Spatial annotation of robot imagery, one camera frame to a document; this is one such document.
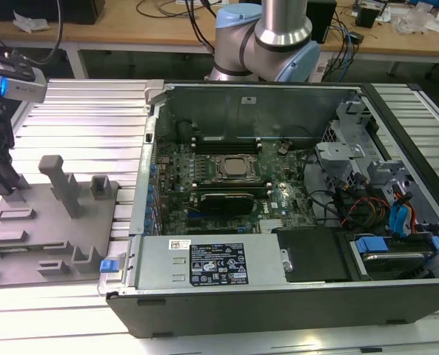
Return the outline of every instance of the table leg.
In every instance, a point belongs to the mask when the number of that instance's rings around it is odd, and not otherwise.
[[[387,74],[394,76],[395,72],[397,71],[398,67],[400,66],[400,61],[393,61],[392,63],[390,63],[390,67],[389,69],[387,69]]]
[[[66,50],[66,54],[68,56],[68,60],[70,61],[75,79],[89,78],[87,75],[86,65],[84,64],[83,55],[77,44],[65,44],[64,50]]]
[[[318,59],[318,63],[316,67],[311,72],[309,76],[308,82],[310,83],[321,83],[323,80],[324,72],[326,71],[326,67],[328,65],[328,61],[332,59],[332,52],[321,52],[320,58]]]

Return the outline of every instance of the blue latch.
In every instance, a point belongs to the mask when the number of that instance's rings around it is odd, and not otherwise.
[[[373,253],[376,251],[389,251],[389,247],[385,243],[383,237],[361,237],[356,242],[355,245],[358,247],[360,254],[362,253]]]
[[[102,273],[118,272],[118,260],[102,260],[99,271]]]
[[[405,205],[401,205],[398,202],[394,202],[392,208],[390,209],[390,230],[394,233],[397,233],[401,238],[406,237],[406,234],[403,233],[403,225],[405,224],[408,213],[409,209]]]
[[[435,246],[436,250],[439,250],[439,237],[434,235],[432,237],[432,242],[433,242],[433,245]]]

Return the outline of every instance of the white paper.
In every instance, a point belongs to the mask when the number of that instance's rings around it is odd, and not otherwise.
[[[48,21],[44,18],[31,19],[21,16],[15,11],[13,12],[13,15],[15,16],[13,24],[16,25],[20,30],[23,30],[27,33],[31,33],[32,31],[48,30],[50,28],[50,26],[48,26]]]

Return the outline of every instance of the sticker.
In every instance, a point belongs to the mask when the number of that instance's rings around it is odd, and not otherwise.
[[[257,103],[257,98],[254,96],[244,96],[241,98],[241,104],[255,105]]]
[[[244,244],[191,245],[190,283],[193,286],[247,285]]]
[[[170,250],[188,250],[191,245],[191,239],[170,239],[168,249]]]

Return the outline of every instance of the workbench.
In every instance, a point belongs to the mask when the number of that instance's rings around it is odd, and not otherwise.
[[[37,168],[43,154],[62,155],[64,171],[75,173],[77,181],[89,181],[100,173],[118,181],[110,256],[127,250],[147,117],[145,84],[54,80],[48,85],[43,104],[22,103],[12,119],[16,136],[16,148],[11,151],[13,166],[29,183],[48,181]],[[439,175],[439,109],[422,92],[405,85],[376,84],[375,88]],[[398,159],[399,153],[386,139],[386,133],[378,134],[392,158]],[[97,281],[0,288],[0,354],[4,355],[66,355],[67,351],[128,351],[135,355],[308,351],[361,354],[372,348],[382,349],[385,354],[439,355],[439,312],[408,325],[135,339],[99,295]]]
[[[148,18],[135,11],[137,3],[138,0],[106,0],[104,12],[96,24],[64,25],[61,48],[67,52],[75,78],[88,77],[81,50],[206,53],[196,40],[188,19]],[[365,35],[356,59],[439,63],[439,33],[429,31],[427,34],[398,35],[391,24],[375,24],[371,29],[353,27],[354,18],[346,15],[350,10],[341,13],[351,3],[351,0],[338,0],[336,10],[350,30]],[[147,0],[141,10],[158,15],[151,0]],[[184,6],[169,4],[165,10],[181,12]],[[214,43],[215,19],[205,9],[195,13],[201,31]],[[57,25],[52,24],[47,31],[28,34],[11,22],[0,22],[0,38],[12,47],[51,48],[56,39],[56,29]],[[331,30],[326,42],[321,45],[322,53],[312,81],[321,80],[323,65],[337,55],[340,48],[341,37],[337,30]]]

